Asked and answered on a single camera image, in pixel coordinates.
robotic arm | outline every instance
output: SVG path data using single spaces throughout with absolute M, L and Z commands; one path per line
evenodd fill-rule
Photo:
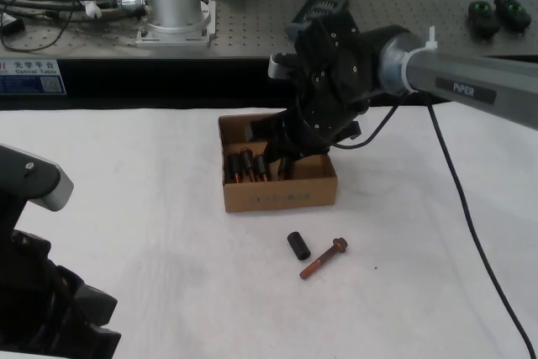
M 268 141 L 266 159 L 324 154 L 361 134 L 354 119 L 380 92 L 435 94 L 538 129 L 538 65 L 448 55 L 397 25 L 360 33 L 347 12 L 313 21 L 297 55 L 272 56 L 269 76 L 292 78 L 296 105 L 246 129 Z
M 58 211 L 73 183 L 56 164 L 5 145 L 0 161 L 0 351 L 110 359 L 121 335 L 101 326 L 116 299 L 49 260 L 49 241 L 14 230 L 28 201 Z

black connector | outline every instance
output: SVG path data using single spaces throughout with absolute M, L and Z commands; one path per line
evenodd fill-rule
M 495 0 L 495 6 L 498 17 L 512 31 L 521 33 L 529 27 L 532 18 L 517 0 Z
M 472 2 L 467 11 L 472 32 L 483 38 L 491 38 L 501 29 L 493 8 L 488 2 Z

label sticker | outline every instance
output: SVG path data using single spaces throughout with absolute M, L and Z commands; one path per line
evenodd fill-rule
M 57 61 L 0 60 L 0 95 L 66 94 Z
M 3 25 L 6 26 L 8 24 L 11 24 L 11 23 L 14 23 L 15 21 L 15 18 L 11 17 L 9 14 L 6 14 L 4 13 L 3 15 Z
M 475 99 L 481 103 L 489 105 L 495 104 L 495 98 L 497 98 L 497 92 L 490 88 L 470 86 L 463 82 L 454 82 L 453 80 L 437 77 L 435 79 L 435 85 L 447 92 L 455 92 L 460 96 Z

white cable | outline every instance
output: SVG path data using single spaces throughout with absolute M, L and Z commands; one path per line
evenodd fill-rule
M 426 41 L 424 47 L 417 48 L 416 50 L 412 50 L 411 52 L 408 52 L 403 57 L 402 62 L 402 82 L 403 86 L 409 91 L 414 92 L 415 90 L 411 87 L 409 84 L 409 81 L 407 80 L 407 65 L 409 63 L 409 60 L 413 55 L 418 54 L 419 52 L 422 52 L 424 50 L 436 50 L 437 49 L 437 41 L 435 41 L 435 26 L 432 25 L 430 27 L 430 39 Z

gray metal tube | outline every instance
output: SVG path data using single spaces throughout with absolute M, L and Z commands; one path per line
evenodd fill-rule
M 410 86 L 538 129 L 538 65 L 425 50 L 411 56 Z

